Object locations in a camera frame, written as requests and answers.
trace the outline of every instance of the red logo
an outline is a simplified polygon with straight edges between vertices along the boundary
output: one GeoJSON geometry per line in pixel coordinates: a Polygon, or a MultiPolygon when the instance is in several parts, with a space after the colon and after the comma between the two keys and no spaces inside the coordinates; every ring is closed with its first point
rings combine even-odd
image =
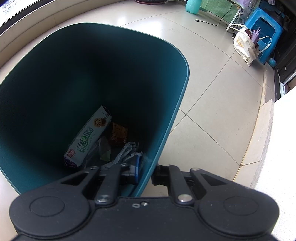
{"type": "Polygon", "coordinates": [[[71,158],[74,154],[75,154],[74,150],[70,149],[67,156],[71,158]]]}

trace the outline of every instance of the screw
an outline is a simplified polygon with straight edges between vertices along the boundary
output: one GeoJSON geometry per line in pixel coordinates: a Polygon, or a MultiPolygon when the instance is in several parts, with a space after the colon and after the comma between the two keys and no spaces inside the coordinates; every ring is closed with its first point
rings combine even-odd
{"type": "Polygon", "coordinates": [[[97,198],[97,201],[98,202],[109,202],[111,200],[111,197],[109,195],[100,195],[98,198],[97,198]]]}
{"type": "Polygon", "coordinates": [[[180,202],[190,202],[192,199],[193,199],[193,197],[188,194],[181,194],[178,196],[178,200],[180,202]]]}
{"type": "Polygon", "coordinates": [[[142,205],[142,206],[148,206],[149,203],[144,201],[144,202],[141,202],[141,205],[142,205]]]}
{"type": "Polygon", "coordinates": [[[139,203],[133,203],[132,207],[139,208],[139,207],[141,207],[141,205],[139,203]]]}

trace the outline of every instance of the white tote bag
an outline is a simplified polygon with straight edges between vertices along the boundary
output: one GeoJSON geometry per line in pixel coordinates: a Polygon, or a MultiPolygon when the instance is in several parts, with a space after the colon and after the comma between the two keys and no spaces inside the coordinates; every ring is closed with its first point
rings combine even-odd
{"type": "Polygon", "coordinates": [[[238,31],[237,35],[234,38],[233,46],[235,50],[239,53],[239,55],[246,61],[248,66],[250,66],[252,64],[252,61],[258,57],[259,53],[262,53],[271,45],[272,39],[270,38],[270,36],[259,38],[259,40],[262,40],[264,38],[270,38],[270,42],[265,46],[265,48],[262,51],[259,51],[259,47],[257,47],[256,49],[255,44],[246,33],[246,29],[248,28],[245,25],[229,24],[229,28],[238,31]],[[231,25],[240,26],[242,28],[238,30],[232,27],[231,25]]]}

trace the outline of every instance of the cookie box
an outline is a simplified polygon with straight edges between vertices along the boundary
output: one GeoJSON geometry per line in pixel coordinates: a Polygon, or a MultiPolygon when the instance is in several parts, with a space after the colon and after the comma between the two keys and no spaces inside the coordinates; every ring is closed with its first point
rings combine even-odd
{"type": "Polygon", "coordinates": [[[76,135],[67,152],[64,154],[64,161],[68,166],[81,166],[92,145],[96,140],[98,140],[100,135],[109,125],[111,119],[112,116],[104,106],[101,106],[92,115],[92,117],[76,135]]]}

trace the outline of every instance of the cookie picture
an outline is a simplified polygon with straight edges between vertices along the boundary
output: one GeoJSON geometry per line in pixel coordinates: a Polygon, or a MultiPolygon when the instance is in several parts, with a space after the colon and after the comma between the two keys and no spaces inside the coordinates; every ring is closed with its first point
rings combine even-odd
{"type": "Polygon", "coordinates": [[[94,119],[94,126],[95,127],[101,127],[101,126],[104,126],[105,124],[106,124],[105,118],[95,118],[94,119]]]}

